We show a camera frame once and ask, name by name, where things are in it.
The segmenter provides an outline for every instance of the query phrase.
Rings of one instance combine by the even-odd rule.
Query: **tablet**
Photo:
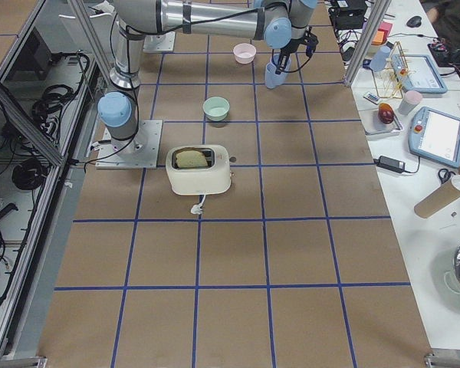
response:
[[[417,90],[421,94],[444,94],[448,90],[438,69],[428,55],[405,55],[409,73],[400,75],[406,69],[399,54],[391,57],[391,65],[397,80],[401,81],[404,90]]]
[[[412,119],[409,149],[418,156],[460,167],[460,118],[423,107]]]

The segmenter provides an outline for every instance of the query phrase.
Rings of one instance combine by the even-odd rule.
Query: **cardboard tube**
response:
[[[452,176],[448,182],[442,184],[437,190],[414,206],[414,212],[419,217],[427,219],[457,198],[460,198],[460,175]]]

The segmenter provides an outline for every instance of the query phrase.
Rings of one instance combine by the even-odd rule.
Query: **bread slice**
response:
[[[180,169],[208,167],[205,155],[196,148],[184,148],[174,154],[176,156],[176,165]]]

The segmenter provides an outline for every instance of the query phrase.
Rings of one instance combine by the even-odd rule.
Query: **black mouse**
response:
[[[410,27],[410,28],[418,28],[422,23],[421,20],[422,20],[421,17],[419,17],[418,15],[414,15],[412,18],[410,18],[407,21],[406,25],[407,27]]]

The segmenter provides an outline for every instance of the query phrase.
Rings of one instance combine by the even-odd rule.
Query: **green bowl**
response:
[[[210,97],[202,105],[206,117],[212,121],[221,121],[227,117],[230,103],[223,97]]]

